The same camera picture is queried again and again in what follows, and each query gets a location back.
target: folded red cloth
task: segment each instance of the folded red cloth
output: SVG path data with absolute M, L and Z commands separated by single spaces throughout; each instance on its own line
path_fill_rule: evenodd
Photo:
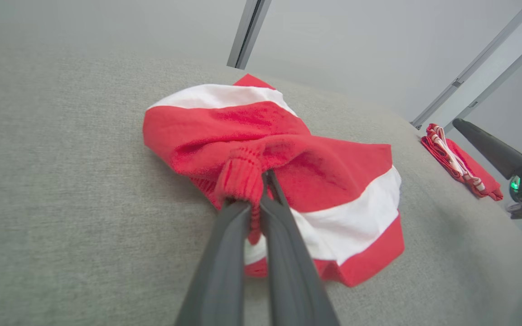
M 422 145 L 454 179 L 467 184 L 479 197 L 490 196 L 496 201 L 503 199 L 501 184 L 455 142 L 447 139 L 441 126 L 430 124 L 426 134 L 421 139 Z
M 404 250 L 390 146 L 313 136 L 283 94 L 253 76 L 165 97 L 147 110 L 143 132 L 146 146 L 216 208 L 225 198 L 252 203 L 250 276 L 267 275 L 259 201 L 268 169 L 323 279 L 357 285 Z

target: red fabric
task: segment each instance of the red fabric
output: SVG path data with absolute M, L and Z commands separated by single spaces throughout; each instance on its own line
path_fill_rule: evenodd
M 493 176 L 491 176 L 477 161 L 475 161 L 468 153 L 463 151 L 455 142 L 450 139 L 446 139 L 448 148 L 464 163 L 464 166 L 470 173 L 476 177 L 479 177 L 484 184 L 485 190 L 479 191 L 473 184 L 472 179 L 465 179 L 464 175 L 461 175 L 453 169 L 447 159 L 447 153 L 432 141 L 432 135 L 436 124 L 429 124 L 426 132 L 428 136 L 421 138 L 422 145 L 432 154 L 432 156 L 439 161 L 439 163 L 451 174 L 451 176 L 458 182 L 466 184 L 470 190 L 478 197 L 489 196 L 493 200 L 499 201 L 503 199 L 503 193 L 501 192 L 501 184 L 499 184 Z
M 355 254 L 342 266 L 330 260 L 314 259 L 315 267 L 323 280 L 340 282 L 355 287 L 367 281 L 404 252 L 404 238 L 400 215 L 381 237 L 368 249 Z M 245 266 L 245 273 L 253 277 L 267 277 L 267 259 Z
M 274 89 L 250 75 L 235 85 Z M 313 212 L 355 200 L 392 167 L 389 145 L 313 136 L 300 118 L 272 101 L 214 110 L 156 106 L 145 115 L 143 133 L 146 146 L 188 176 L 216 208 L 225 198 L 252 203 L 252 244 L 261 235 L 263 171 L 274 169 L 292 208 Z M 316 264 L 321 277 L 354 286 L 403 250 L 398 215 L 374 244 L 341 267 L 335 261 Z M 247 266 L 247 273 L 266 275 L 264 261 Z

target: gray fabric surface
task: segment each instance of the gray fabric surface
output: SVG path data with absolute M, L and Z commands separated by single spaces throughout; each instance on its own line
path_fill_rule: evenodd
M 143 146 L 145 109 L 240 70 L 137 54 L 0 45 L 0 325 L 170 325 L 216 215 Z M 313 134 L 390 143 L 406 251 L 354 288 L 327 283 L 348 325 L 500 325 L 522 295 L 522 236 L 395 115 L 259 76 Z M 246 325 L 269 324 L 265 280 Z

